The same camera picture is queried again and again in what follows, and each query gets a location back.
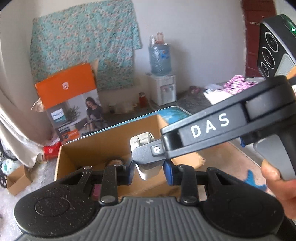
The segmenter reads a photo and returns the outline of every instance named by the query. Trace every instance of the screw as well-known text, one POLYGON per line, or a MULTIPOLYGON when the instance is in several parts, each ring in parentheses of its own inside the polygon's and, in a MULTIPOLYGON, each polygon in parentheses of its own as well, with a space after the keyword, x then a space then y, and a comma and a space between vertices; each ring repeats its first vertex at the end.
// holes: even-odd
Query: screw
POLYGON ((104 202, 104 203, 112 203, 115 200, 116 200, 116 198, 114 196, 111 196, 111 195, 103 196, 101 198, 101 201, 104 202))
POLYGON ((160 152, 160 148, 158 146, 154 147, 154 152, 158 154, 160 152))
POLYGON ((197 202, 197 197, 185 196, 185 197, 182 197, 182 200, 183 200, 184 203, 193 204, 193 203, 197 202))

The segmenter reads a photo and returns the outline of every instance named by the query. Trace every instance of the finger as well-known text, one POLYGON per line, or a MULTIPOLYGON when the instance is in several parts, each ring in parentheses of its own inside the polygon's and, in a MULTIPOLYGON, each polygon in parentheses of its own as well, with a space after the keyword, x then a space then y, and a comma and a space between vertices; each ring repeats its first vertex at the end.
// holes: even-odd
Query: finger
POLYGON ((289 79, 293 78, 294 76, 296 76, 296 66, 293 69, 291 69, 290 73, 288 73, 287 79, 289 80, 289 79))
POLYGON ((289 200, 281 200, 279 199, 280 203, 282 204, 285 215, 289 219, 296 219, 296 197, 289 200))
POLYGON ((281 179, 281 174, 278 169, 269 164, 265 159, 261 165, 261 172, 264 178, 268 180, 277 181, 281 179))
POLYGON ((266 184, 278 199, 289 200, 296 197, 296 180, 273 181, 267 179, 266 184))

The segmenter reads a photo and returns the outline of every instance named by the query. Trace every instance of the floral fabric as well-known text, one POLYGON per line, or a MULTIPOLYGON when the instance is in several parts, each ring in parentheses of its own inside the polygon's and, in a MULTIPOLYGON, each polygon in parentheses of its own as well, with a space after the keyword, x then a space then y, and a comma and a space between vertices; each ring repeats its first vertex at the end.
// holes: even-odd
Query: floral fabric
POLYGON ((35 82, 79 63, 99 61, 98 90, 133 85, 133 50, 141 48, 131 0, 82 4, 33 20, 35 82))

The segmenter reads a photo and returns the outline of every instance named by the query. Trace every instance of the human hand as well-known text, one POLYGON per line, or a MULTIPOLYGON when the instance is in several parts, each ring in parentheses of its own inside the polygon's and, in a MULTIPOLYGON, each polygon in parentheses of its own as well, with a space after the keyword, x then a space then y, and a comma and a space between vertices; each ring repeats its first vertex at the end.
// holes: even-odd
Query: human hand
POLYGON ((285 215, 290 219, 296 219, 296 180, 281 180, 279 170, 265 159, 261 165, 261 172, 266 178, 266 185, 283 205, 285 215))
POLYGON ((96 120, 96 117, 94 115, 90 115, 89 118, 90 118, 91 121, 95 121, 96 120))

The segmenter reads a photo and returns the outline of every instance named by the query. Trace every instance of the camera lens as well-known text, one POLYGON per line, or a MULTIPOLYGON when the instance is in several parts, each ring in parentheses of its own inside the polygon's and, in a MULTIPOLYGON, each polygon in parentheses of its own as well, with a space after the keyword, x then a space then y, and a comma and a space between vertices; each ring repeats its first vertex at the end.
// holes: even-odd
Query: camera lens
POLYGON ((261 67, 263 69, 264 74, 269 77, 269 71, 265 63, 261 62, 261 67))
POLYGON ((271 33, 266 32, 265 39, 266 39, 266 42, 268 43, 268 45, 270 46, 270 48, 272 49, 272 51, 278 52, 279 46, 277 44, 275 37, 271 33))
POLYGON ((275 62, 270 51, 266 47, 262 47, 262 55, 269 67, 273 69, 275 66, 275 62))

